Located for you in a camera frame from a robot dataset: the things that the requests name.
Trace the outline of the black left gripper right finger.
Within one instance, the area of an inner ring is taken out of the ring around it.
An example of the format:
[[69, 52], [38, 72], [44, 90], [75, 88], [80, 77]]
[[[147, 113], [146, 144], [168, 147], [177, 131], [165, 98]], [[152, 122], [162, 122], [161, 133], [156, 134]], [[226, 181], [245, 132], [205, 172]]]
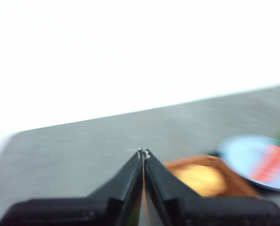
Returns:
[[144, 150], [147, 209], [153, 226], [280, 226], [277, 204], [255, 197], [202, 197]]

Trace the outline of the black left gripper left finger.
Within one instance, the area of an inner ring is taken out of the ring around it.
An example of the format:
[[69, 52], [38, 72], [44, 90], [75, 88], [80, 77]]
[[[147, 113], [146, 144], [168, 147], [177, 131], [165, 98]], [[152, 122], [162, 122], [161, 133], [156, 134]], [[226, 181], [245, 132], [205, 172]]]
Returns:
[[113, 178], [86, 197], [15, 203], [0, 220], [0, 226], [136, 226], [143, 162], [139, 149]]

